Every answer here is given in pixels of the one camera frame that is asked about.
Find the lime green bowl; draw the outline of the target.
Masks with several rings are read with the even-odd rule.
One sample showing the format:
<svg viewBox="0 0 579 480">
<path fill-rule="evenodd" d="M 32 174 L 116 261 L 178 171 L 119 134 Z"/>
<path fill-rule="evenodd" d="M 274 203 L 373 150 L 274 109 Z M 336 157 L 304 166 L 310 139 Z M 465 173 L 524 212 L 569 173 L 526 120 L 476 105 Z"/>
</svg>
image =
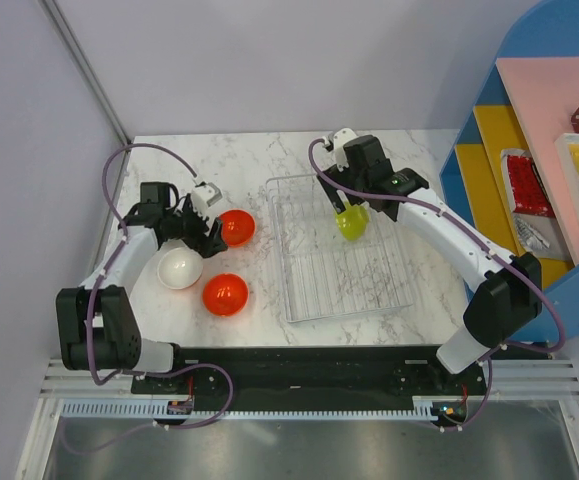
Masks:
<svg viewBox="0 0 579 480">
<path fill-rule="evenodd" d="M 335 215 L 336 225 L 342 236 L 350 241 L 359 240 L 366 231 L 370 217 L 363 205 L 347 205 Z"/>
</svg>

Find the orange bowl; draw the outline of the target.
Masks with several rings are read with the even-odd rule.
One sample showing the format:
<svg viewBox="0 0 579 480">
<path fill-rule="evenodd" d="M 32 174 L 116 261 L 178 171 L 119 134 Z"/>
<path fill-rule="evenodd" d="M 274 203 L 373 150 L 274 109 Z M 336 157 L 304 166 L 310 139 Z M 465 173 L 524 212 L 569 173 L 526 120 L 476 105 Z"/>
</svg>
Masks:
<svg viewBox="0 0 579 480">
<path fill-rule="evenodd" d="M 207 311 L 219 317 L 238 314 L 249 299 L 247 283 L 233 273 L 222 273 L 211 278 L 204 286 L 202 302 Z"/>
<path fill-rule="evenodd" d="M 222 239 L 229 248 L 246 245 L 254 236 L 256 223 L 253 216 L 241 209 L 225 211 L 219 216 L 222 221 Z"/>
</svg>

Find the orange bowl front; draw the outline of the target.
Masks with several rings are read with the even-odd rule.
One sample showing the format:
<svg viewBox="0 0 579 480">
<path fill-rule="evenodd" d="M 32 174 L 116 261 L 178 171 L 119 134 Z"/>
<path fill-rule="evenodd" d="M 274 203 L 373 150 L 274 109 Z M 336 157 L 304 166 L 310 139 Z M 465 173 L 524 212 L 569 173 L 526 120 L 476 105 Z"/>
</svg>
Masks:
<svg viewBox="0 0 579 480">
<path fill-rule="evenodd" d="M 219 317 L 238 314 L 249 299 L 247 283 L 233 273 L 222 273 L 211 278 L 204 286 L 202 302 L 207 311 Z"/>
</svg>

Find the white wire dish rack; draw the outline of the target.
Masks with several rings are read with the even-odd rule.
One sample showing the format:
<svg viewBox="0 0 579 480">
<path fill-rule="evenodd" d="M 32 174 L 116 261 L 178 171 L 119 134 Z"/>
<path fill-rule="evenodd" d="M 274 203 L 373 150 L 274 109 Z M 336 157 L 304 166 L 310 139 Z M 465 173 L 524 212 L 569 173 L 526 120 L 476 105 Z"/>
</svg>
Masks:
<svg viewBox="0 0 579 480">
<path fill-rule="evenodd" d="M 368 212 L 363 235 L 349 241 L 314 175 L 266 182 L 282 309 L 290 323 L 394 313 L 414 303 L 401 235 Z"/>
</svg>

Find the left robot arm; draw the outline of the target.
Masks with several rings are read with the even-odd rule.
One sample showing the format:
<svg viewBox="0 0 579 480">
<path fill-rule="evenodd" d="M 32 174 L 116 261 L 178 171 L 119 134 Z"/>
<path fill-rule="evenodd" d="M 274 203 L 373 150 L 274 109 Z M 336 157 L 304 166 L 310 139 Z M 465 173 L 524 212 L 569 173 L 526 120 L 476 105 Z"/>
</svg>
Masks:
<svg viewBox="0 0 579 480">
<path fill-rule="evenodd" d="M 209 209 L 222 198 L 218 187 L 198 182 L 185 196 L 165 182 L 140 185 L 140 201 L 120 218 L 111 252 L 79 286 L 56 297 L 60 352 L 69 370 L 154 373 L 154 382 L 177 393 L 188 369 L 174 360 L 173 343 L 142 337 L 130 293 L 151 258 L 168 241 L 180 240 L 201 258 L 227 250 L 221 220 Z"/>
</svg>

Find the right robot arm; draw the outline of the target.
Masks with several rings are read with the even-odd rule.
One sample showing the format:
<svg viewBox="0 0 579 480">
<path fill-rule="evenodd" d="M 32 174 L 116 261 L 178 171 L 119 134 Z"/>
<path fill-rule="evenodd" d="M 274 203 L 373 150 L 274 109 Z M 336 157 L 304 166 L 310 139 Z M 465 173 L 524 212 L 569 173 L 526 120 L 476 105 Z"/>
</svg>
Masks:
<svg viewBox="0 0 579 480">
<path fill-rule="evenodd" d="M 457 215 L 411 168 L 395 170 L 374 135 L 342 129 L 318 139 L 334 163 L 317 172 L 336 213 L 367 204 L 429 243 L 461 275 L 473 295 L 463 325 L 436 353 L 427 381 L 452 392 L 463 370 L 541 314 L 541 265 L 488 239 Z"/>
</svg>

